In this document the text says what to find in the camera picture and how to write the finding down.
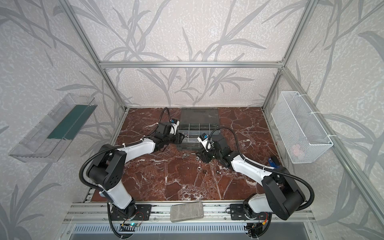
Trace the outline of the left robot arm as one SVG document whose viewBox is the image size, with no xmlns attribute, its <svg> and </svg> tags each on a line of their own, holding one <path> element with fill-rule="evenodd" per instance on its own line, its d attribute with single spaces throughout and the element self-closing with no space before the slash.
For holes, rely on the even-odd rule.
<svg viewBox="0 0 384 240">
<path fill-rule="evenodd" d="M 180 144 L 185 135 L 179 133 L 180 121 L 158 123 L 157 129 L 139 141 L 112 146 L 102 146 L 91 156 L 79 171 L 80 181 L 97 189 L 115 208 L 127 211 L 135 206 L 134 199 L 122 183 L 125 164 L 143 155 L 160 151 L 169 144 Z"/>
</svg>

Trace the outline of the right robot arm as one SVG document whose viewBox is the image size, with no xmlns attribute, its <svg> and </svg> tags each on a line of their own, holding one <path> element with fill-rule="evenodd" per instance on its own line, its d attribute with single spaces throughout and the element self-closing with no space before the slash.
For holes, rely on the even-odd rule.
<svg viewBox="0 0 384 240">
<path fill-rule="evenodd" d="M 243 201 L 244 215 L 252 220 L 260 213 L 271 213 L 287 220 L 294 212 L 308 208 L 315 199 L 312 186 L 290 174 L 283 166 L 276 168 L 259 164 L 233 151 L 224 138 L 214 141 L 207 135 L 198 137 L 202 146 L 197 152 L 200 160 L 209 163 L 217 160 L 221 165 L 254 180 L 264 189 Z"/>
</svg>

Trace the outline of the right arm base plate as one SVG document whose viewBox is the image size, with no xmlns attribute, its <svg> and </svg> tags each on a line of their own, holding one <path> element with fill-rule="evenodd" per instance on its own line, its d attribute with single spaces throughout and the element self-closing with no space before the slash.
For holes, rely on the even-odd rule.
<svg viewBox="0 0 384 240">
<path fill-rule="evenodd" d="M 251 214 L 250 211 L 244 210 L 243 204 L 230 204 L 229 213 L 232 221 L 265 221 L 268 218 L 267 213 Z"/>
</svg>

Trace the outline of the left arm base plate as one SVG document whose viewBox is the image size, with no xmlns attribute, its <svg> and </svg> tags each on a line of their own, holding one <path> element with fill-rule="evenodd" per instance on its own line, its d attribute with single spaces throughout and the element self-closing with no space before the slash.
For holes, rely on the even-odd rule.
<svg viewBox="0 0 384 240">
<path fill-rule="evenodd" d="M 148 221 L 151 215 L 152 205 L 135 205 L 129 206 L 128 210 L 121 210 L 112 205 L 111 220 L 112 221 Z"/>
</svg>

